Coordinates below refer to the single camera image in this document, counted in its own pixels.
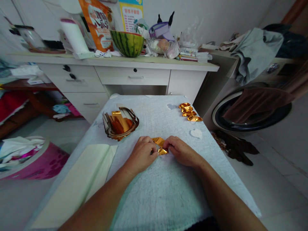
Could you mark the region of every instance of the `washing machine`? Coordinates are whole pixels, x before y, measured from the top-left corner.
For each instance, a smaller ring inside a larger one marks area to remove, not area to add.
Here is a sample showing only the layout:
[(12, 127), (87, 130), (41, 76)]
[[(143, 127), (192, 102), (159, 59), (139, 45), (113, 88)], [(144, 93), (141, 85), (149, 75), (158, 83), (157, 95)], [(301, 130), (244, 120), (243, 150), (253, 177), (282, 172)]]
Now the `washing machine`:
[(218, 72), (208, 72), (193, 103), (195, 110), (210, 131), (221, 129), (235, 133), (255, 132), (272, 126), (284, 119), (292, 104), (272, 112), (258, 113), (249, 117), (244, 124), (236, 124), (222, 116), (240, 97), (244, 88), (279, 88), (299, 69), (304, 61), (300, 59), (274, 58), (271, 64), (253, 81), (240, 86), (235, 80), (240, 59), (230, 52), (212, 50), (211, 63), (218, 65)]

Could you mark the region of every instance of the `white table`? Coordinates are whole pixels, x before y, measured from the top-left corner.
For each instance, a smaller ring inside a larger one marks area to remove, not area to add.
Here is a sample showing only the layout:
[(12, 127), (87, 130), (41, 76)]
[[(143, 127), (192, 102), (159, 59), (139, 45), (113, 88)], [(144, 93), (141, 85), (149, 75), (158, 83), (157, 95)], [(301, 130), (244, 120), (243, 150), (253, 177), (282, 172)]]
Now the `white table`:
[[(118, 145), (108, 173), (110, 179), (129, 157), (140, 136), (178, 136), (202, 155), (224, 179), (230, 188), (260, 217), (261, 213), (229, 161), (220, 150), (203, 122), (189, 122), (182, 117), (178, 105), (187, 102), (184, 96), (118, 96), (109, 99), (103, 111), (109, 114), (122, 103), (132, 108), (140, 120), (138, 128), (117, 142), (108, 138), (102, 124), (101, 113), (78, 144), (58, 175), (50, 191), (33, 214), (28, 227), (44, 208), (51, 195), (89, 144)], [(199, 130), (202, 139), (192, 136)], [(211, 215), (201, 182), (193, 170), (179, 164), (172, 154), (157, 160), (130, 184), (121, 200), (114, 230), (137, 227), (147, 230), (183, 230)]]
[[(219, 67), (162, 57), (90, 58), (69, 54), (12, 54), (18, 62), (35, 62), (89, 123), (110, 95), (186, 95), (194, 102), (208, 71)], [(67, 65), (70, 71), (64, 70)]]

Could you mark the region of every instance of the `drawer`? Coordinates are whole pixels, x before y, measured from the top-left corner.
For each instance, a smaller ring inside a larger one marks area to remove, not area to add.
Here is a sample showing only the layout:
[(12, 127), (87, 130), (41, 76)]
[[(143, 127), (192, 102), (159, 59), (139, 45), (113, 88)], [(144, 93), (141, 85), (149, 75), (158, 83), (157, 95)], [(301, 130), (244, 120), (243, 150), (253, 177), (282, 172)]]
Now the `drawer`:
[(94, 123), (100, 111), (80, 111), (80, 114), (90, 123)]
[(93, 66), (68, 65), (70, 72), (64, 70), (64, 64), (38, 64), (61, 92), (105, 92), (104, 86)]
[(75, 106), (75, 108), (81, 111), (100, 111), (109, 97), (105, 92), (95, 93), (63, 93), (65, 97)]
[(102, 84), (165, 85), (169, 84), (170, 70), (95, 66)]

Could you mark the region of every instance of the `brown towel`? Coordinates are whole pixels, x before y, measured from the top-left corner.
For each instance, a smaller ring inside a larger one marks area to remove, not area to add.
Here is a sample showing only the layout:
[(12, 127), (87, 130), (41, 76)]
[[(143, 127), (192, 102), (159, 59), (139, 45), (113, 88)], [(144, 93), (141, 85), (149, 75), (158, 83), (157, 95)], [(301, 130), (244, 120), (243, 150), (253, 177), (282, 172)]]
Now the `brown towel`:
[(276, 88), (244, 89), (243, 94), (226, 111), (223, 118), (243, 124), (252, 114), (275, 110), (294, 99), (293, 95)]
[(228, 153), (228, 157), (236, 159), (237, 161), (243, 162), (249, 166), (253, 165), (252, 161), (245, 155), (244, 152), (256, 155), (259, 151), (250, 142), (231, 136), (223, 131), (215, 131), (215, 133), (226, 143), (226, 152)]

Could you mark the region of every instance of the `orange snack bag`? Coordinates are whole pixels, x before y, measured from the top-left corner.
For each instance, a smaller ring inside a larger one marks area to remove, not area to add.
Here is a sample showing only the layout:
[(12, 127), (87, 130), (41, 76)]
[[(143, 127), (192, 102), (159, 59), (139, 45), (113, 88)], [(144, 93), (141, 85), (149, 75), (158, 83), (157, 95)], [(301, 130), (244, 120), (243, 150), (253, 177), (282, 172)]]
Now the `orange snack bag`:
[(79, 0), (82, 12), (87, 21), (95, 46), (102, 52), (113, 51), (110, 35), (112, 11), (97, 0)]

